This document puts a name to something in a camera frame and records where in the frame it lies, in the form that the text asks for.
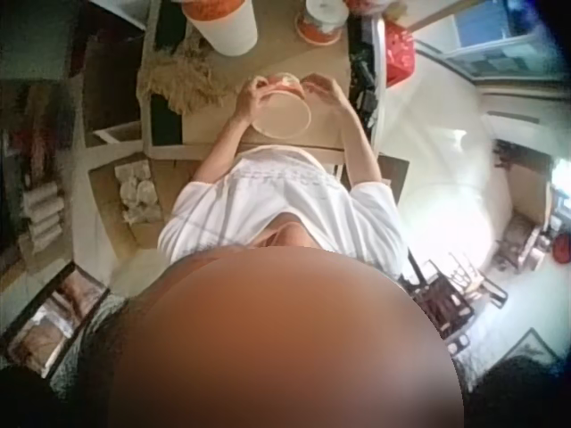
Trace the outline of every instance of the person's arm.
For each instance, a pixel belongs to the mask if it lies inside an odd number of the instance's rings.
[[[236,111],[228,120],[206,160],[192,178],[192,182],[214,184],[223,178],[234,164],[238,145],[264,105],[264,96],[274,90],[265,78],[247,82],[238,96]]]
[[[343,148],[349,181],[354,187],[361,183],[382,182],[377,157],[368,142],[357,113],[352,108],[343,89],[332,78],[312,74],[305,78],[303,86],[335,108],[342,124]]]
[[[232,168],[238,145],[250,124],[235,114],[226,122],[208,157],[191,181],[214,184]]]

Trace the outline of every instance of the lid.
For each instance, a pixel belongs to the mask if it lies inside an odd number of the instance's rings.
[[[326,24],[343,24],[349,18],[349,8],[343,0],[306,0],[307,12]]]

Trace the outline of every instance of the light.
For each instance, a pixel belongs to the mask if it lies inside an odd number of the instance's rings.
[[[558,159],[555,168],[551,172],[553,187],[562,192],[567,198],[571,198],[571,162]]]

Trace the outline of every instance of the black object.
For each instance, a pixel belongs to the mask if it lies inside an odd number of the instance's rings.
[[[25,367],[0,371],[0,402],[4,428],[61,428],[64,406],[49,383]]]

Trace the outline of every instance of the chair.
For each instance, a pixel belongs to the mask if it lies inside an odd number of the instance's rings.
[[[409,254],[409,262],[418,278],[418,284],[404,278],[401,278],[400,283],[425,312],[449,347],[450,354],[455,357],[470,344],[463,331],[474,319],[475,311],[446,276],[436,272],[427,281],[412,254]]]
[[[498,309],[502,309],[508,301],[508,293],[482,274],[465,255],[457,257],[449,253],[446,260],[431,260],[431,263],[468,301],[476,301],[484,295],[489,295]]]

